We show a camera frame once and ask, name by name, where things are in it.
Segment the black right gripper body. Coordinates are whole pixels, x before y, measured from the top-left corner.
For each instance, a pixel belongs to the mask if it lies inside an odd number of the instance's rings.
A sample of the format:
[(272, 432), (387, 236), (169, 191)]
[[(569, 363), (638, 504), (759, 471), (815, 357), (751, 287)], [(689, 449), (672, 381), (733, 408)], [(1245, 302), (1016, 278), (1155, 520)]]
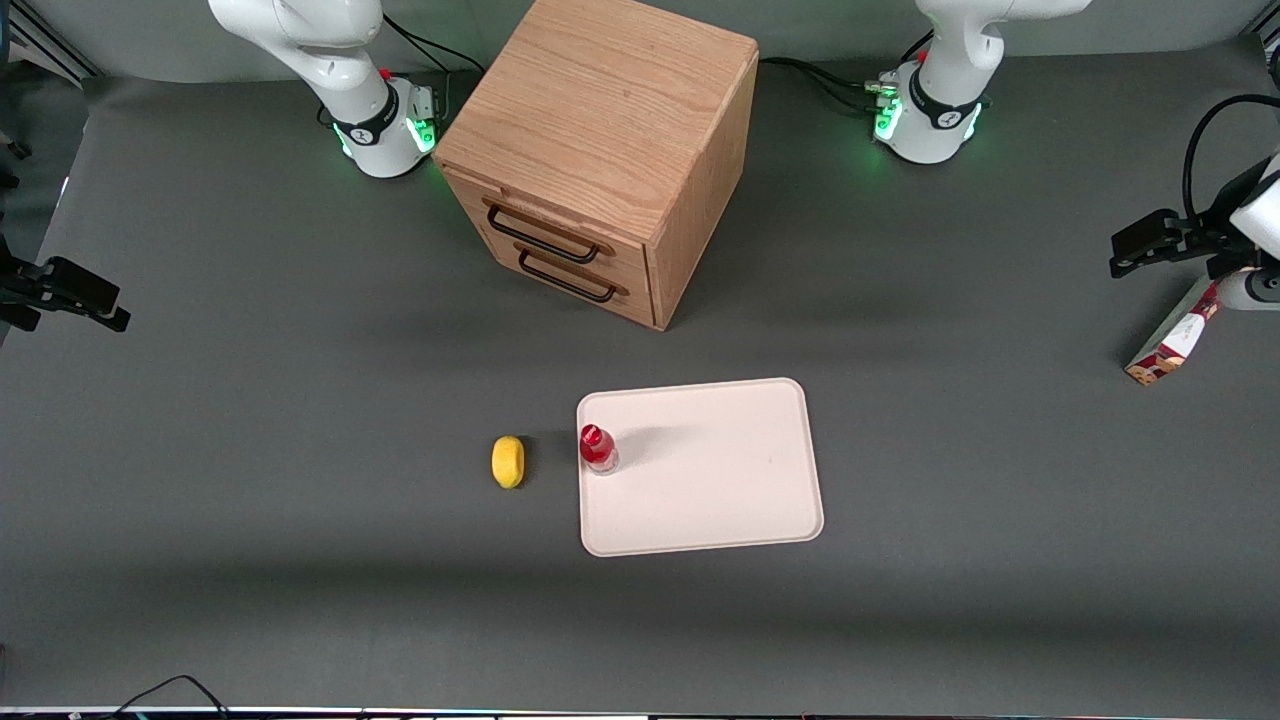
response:
[(49, 269), (13, 255), (1, 234), (1, 320), (10, 328), (32, 332), (38, 327)]

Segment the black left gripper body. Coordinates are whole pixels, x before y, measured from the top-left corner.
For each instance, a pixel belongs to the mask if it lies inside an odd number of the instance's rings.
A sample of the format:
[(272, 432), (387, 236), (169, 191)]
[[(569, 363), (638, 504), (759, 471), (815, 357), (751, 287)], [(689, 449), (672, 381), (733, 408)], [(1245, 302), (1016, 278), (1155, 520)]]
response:
[(1181, 187), (1183, 209), (1190, 229), (1184, 237), (1180, 263), (1203, 260), (1213, 279), (1263, 264), (1262, 250), (1231, 222), (1230, 215), (1251, 200), (1256, 184), (1225, 184), (1203, 211), (1194, 209), (1189, 184)]

